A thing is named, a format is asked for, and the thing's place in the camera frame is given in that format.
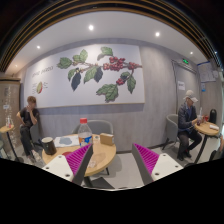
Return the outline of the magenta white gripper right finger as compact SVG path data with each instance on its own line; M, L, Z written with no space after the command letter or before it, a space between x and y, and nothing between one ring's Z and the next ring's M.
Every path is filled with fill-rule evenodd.
M167 153L157 154L137 143L132 144L132 154L145 185L182 169Z

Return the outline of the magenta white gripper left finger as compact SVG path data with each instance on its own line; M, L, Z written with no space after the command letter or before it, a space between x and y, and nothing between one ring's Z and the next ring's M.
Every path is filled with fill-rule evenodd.
M80 185L84 179L92 155L93 145L88 144L71 152L67 156L56 156L43 167L43 170Z

